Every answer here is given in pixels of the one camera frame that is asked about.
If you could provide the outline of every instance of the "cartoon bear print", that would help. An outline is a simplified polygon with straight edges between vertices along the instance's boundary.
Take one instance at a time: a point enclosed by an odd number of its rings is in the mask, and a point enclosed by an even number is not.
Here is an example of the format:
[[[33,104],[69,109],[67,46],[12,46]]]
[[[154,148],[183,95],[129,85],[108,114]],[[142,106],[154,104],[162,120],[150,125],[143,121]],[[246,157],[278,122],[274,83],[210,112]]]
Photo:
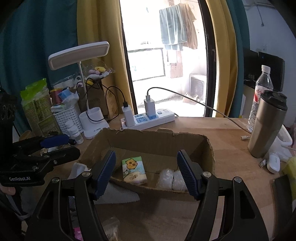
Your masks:
[[[135,169],[137,165],[137,162],[132,158],[126,161],[126,167],[130,170]]]

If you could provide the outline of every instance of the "teal curtain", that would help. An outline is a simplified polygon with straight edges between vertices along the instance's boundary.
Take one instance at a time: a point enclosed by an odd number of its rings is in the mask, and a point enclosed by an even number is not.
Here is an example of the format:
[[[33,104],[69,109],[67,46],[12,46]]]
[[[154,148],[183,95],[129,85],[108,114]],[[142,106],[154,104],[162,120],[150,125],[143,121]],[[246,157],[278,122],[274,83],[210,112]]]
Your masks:
[[[21,106],[20,91],[42,78],[50,84],[78,72],[76,65],[52,71],[48,56],[78,45],[77,0],[25,0],[0,34],[1,87],[17,96],[15,125],[30,128]]]
[[[237,84],[230,108],[229,117],[239,117],[244,91],[244,54],[243,48],[250,49],[250,34],[246,11],[242,1],[226,0],[233,21],[237,40]]]

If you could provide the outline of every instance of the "white power strip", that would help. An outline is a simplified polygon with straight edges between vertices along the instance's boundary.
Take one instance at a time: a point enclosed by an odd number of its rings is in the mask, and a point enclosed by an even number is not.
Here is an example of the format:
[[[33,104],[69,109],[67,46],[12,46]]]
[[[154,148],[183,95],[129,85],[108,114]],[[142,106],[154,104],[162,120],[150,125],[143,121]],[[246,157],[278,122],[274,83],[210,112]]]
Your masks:
[[[156,115],[153,117],[148,117],[146,113],[134,115],[135,125],[127,127],[125,119],[121,119],[122,129],[133,129],[133,130],[145,130],[154,126],[159,126],[175,120],[174,112],[171,112],[168,109],[159,109],[156,110]]]

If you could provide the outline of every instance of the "white basket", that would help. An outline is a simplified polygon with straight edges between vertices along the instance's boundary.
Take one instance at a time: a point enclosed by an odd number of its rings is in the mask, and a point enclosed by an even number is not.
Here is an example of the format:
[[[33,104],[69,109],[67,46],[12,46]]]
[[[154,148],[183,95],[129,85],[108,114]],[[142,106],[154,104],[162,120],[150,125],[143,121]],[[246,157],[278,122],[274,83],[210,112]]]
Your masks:
[[[79,120],[80,114],[81,112],[77,104],[68,110],[54,113],[54,117],[56,118],[57,123],[59,124],[59,127],[61,128],[63,134],[69,135],[67,132],[67,127],[65,125],[65,123],[69,120],[73,120],[80,133],[83,132],[83,128]]]

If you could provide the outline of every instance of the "pink package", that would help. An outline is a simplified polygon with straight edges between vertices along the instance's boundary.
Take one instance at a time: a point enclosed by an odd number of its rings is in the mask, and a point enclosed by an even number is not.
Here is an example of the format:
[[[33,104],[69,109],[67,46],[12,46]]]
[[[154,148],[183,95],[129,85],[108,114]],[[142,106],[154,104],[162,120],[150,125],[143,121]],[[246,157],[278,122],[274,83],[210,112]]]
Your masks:
[[[83,241],[83,237],[82,237],[81,230],[79,227],[74,228],[74,236],[76,239]]]

